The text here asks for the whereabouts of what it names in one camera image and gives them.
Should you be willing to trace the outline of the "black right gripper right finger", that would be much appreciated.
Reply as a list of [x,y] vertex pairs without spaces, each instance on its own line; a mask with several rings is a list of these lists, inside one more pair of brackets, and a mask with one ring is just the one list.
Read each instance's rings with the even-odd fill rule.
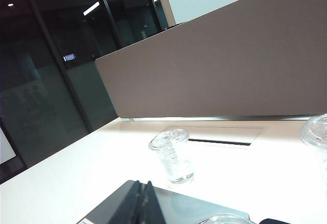
[[148,181],[148,183],[144,188],[144,196],[141,205],[141,223],[144,224],[166,223],[151,181]]

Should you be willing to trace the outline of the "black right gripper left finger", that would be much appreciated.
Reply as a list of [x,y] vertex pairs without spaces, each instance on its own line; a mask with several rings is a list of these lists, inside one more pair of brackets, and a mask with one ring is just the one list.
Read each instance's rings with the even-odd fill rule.
[[138,223],[143,187],[136,181],[127,192],[109,223]]

